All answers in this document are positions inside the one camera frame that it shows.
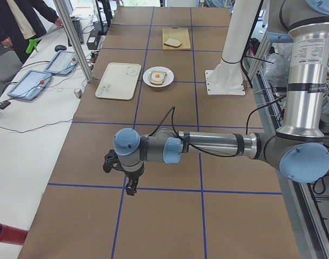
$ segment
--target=person's hand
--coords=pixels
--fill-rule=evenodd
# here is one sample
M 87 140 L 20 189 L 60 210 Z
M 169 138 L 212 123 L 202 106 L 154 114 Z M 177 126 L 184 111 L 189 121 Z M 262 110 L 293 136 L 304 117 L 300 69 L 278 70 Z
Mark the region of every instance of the person's hand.
M 55 24 L 57 27 L 60 27 L 60 26 L 62 26 L 63 22 L 62 22 L 61 19 L 58 17 L 58 19 L 56 19 L 56 21 L 54 22 L 54 24 Z
M 10 37 L 3 40 L 2 44 L 3 44 L 4 47 L 13 47 L 13 44 L 12 44 L 12 41 L 11 41 Z

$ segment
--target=green clip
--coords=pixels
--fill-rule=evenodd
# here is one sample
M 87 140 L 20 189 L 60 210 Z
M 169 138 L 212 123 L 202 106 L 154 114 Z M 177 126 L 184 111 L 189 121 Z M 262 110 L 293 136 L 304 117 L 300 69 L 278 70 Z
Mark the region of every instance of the green clip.
M 37 48 L 36 48 L 38 41 L 39 41 L 38 39 L 30 39 L 29 40 L 29 45 L 26 48 L 25 53 L 30 54 L 33 51 L 33 49 L 35 49 L 36 52 L 38 52 Z

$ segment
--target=white table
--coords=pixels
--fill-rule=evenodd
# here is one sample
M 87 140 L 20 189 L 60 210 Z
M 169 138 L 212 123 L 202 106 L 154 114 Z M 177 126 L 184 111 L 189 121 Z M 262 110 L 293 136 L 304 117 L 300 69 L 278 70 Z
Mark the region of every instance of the white table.
M 90 19 L 82 21 L 82 26 Z M 67 46 L 64 30 L 45 37 L 25 65 L 42 60 L 51 60 L 54 47 Z M 84 53 L 91 51 L 82 45 Z M 39 63 L 20 70 L 14 81 L 29 70 L 43 71 L 48 63 Z M 0 111 L 0 126 L 24 131 L 61 120 L 70 120 L 78 107 L 79 99 L 74 95 L 75 88 L 83 88 L 86 80 L 77 66 L 74 75 L 53 88 L 45 88 L 33 101 L 12 100 L 11 105 Z M 53 86 L 71 76 L 54 76 L 48 86 Z M 10 97 L 6 93 L 0 101 Z M 46 188 L 60 149 L 64 143 L 71 122 L 44 127 L 23 134 L 0 128 L 0 223 L 29 229 Z M 21 246 L 0 243 L 0 259 L 17 258 Z

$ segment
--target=red cylinder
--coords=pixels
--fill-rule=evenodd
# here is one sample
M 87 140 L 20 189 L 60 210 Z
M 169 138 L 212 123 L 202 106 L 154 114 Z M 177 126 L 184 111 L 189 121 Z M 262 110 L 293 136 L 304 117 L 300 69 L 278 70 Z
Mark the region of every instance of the red cylinder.
M 17 244 L 21 246 L 27 234 L 27 230 L 0 224 L 0 243 Z

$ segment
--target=gray chair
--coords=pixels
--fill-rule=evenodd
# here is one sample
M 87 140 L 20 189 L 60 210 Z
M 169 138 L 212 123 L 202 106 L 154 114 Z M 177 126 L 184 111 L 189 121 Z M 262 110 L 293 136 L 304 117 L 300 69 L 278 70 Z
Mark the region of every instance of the gray chair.
M 22 67 L 16 53 L 0 44 L 0 96 Z

